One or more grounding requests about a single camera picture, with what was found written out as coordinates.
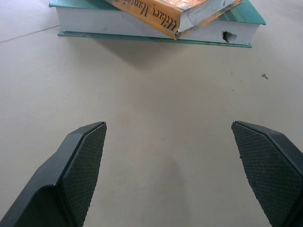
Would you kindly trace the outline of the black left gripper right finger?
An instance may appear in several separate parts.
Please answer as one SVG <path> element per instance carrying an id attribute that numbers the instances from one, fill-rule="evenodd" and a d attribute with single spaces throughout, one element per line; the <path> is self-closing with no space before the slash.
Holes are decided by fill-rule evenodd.
<path id="1" fill-rule="evenodd" d="M 303 153 L 282 133 L 232 123 L 246 178 L 272 227 L 303 227 Z"/>

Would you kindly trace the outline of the orange paperback book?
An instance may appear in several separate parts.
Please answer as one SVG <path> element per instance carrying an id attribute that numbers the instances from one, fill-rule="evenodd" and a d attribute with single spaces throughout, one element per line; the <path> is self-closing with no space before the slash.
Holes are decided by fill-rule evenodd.
<path id="1" fill-rule="evenodd" d="M 105 0 L 173 40 L 212 22 L 242 0 Z"/>

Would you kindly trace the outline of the teal hardcover book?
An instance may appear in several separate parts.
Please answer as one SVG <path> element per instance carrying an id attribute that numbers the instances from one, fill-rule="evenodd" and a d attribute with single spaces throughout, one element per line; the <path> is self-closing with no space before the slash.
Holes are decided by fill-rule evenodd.
<path id="1" fill-rule="evenodd" d="M 58 14 L 60 36 L 250 47 L 255 32 L 266 24 L 250 0 L 242 0 L 207 25 L 173 40 L 105 0 L 50 0 L 49 7 Z"/>

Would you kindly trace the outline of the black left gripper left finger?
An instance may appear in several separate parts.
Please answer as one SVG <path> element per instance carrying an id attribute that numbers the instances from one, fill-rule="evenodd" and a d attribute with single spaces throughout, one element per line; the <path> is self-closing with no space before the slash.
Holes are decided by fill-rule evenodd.
<path id="1" fill-rule="evenodd" d="M 83 227 L 97 184 L 105 122 L 69 133 L 35 171 L 0 227 Z"/>

